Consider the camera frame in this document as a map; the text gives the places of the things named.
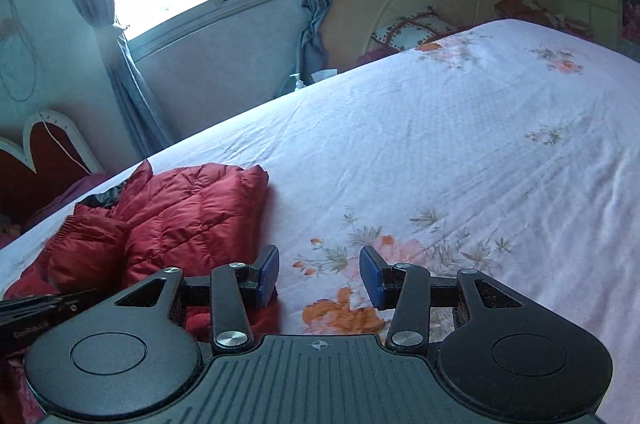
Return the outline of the red quilted down jacket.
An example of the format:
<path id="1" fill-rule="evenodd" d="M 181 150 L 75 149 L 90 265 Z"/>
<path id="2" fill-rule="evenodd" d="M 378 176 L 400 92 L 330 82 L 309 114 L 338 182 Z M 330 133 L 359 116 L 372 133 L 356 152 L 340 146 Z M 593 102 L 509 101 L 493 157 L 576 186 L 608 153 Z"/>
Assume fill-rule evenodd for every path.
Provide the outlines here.
<path id="1" fill-rule="evenodd" d="M 111 207 L 77 203 L 6 298 L 122 290 L 165 267 L 207 276 L 252 262 L 267 197 L 259 166 L 208 163 L 154 174 L 143 162 Z"/>

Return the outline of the red heart-shaped headboard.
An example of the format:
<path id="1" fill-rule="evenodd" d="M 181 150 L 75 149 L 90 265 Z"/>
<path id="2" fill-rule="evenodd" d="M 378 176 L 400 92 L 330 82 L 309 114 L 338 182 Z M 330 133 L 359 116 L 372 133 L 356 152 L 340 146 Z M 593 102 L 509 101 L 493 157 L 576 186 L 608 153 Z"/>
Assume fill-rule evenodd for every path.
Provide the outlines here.
<path id="1" fill-rule="evenodd" d="M 107 178 L 75 123 L 42 110 L 19 144 L 1 139 L 1 217 L 27 231 Z"/>

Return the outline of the white floral bed sheet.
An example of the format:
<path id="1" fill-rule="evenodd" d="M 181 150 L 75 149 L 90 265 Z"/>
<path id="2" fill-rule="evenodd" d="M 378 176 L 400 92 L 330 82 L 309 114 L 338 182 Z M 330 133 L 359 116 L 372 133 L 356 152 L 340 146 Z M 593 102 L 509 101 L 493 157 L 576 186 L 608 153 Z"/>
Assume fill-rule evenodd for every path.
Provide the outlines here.
<path id="1" fill-rule="evenodd" d="M 258 254 L 275 246 L 279 274 L 269 304 L 247 314 L 255 347 L 214 360 L 198 421 L 60 421 L 26 378 L 44 332 L 1 355 L 3 422 L 638 421 L 639 67 L 621 54 L 490 22 L 258 106 L 81 201 L 113 206 L 143 162 L 154 174 L 208 163 L 268 174 Z M 2 251 L 2 300 L 77 203 Z M 394 313 L 360 277 L 366 246 L 436 278 L 476 269 L 597 337 L 613 374 L 596 419 L 427 421 L 408 409 L 384 346 Z"/>

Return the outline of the patterned pillow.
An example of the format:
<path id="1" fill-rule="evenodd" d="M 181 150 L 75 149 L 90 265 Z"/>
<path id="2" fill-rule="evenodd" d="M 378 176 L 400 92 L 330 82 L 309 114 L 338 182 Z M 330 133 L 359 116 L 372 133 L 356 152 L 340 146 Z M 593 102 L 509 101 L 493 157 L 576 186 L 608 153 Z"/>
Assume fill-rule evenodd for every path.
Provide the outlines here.
<path id="1" fill-rule="evenodd" d="M 371 38 L 387 48 L 405 51 L 431 43 L 436 38 L 454 34 L 457 30 L 432 6 L 428 6 L 413 14 L 400 16 L 378 28 L 371 34 Z"/>

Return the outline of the red patterned cushion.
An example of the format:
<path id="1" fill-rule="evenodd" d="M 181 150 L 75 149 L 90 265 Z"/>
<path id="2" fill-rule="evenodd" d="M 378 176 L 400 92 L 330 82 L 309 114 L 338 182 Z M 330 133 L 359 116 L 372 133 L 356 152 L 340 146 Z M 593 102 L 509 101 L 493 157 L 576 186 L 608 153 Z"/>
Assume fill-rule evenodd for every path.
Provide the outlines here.
<path id="1" fill-rule="evenodd" d="M 494 9 L 496 17 L 500 19 L 535 23 L 583 40 L 593 39 L 593 28 L 589 23 L 566 14 L 554 14 L 536 0 L 499 0 Z"/>

